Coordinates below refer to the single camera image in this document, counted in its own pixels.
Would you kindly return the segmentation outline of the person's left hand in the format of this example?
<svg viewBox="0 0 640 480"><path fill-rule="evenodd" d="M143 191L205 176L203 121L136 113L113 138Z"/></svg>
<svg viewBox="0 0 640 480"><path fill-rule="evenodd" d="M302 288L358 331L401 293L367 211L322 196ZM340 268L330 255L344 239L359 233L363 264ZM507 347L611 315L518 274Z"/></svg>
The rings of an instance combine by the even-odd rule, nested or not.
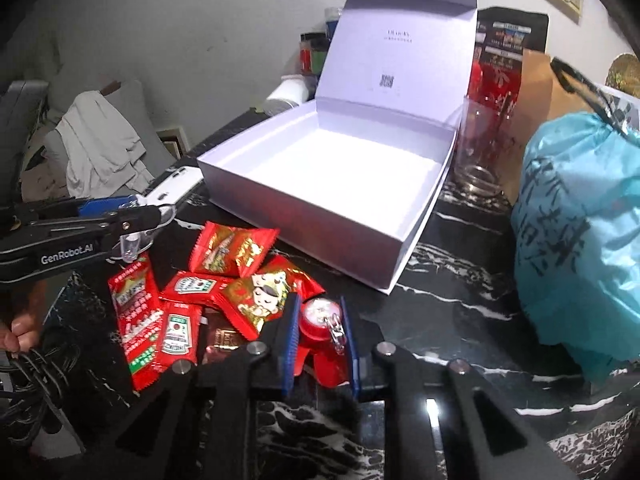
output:
<svg viewBox="0 0 640 480"><path fill-rule="evenodd" d="M24 353L38 344L48 308L46 290L46 281L18 284L11 290L2 290L2 350Z"/></svg>

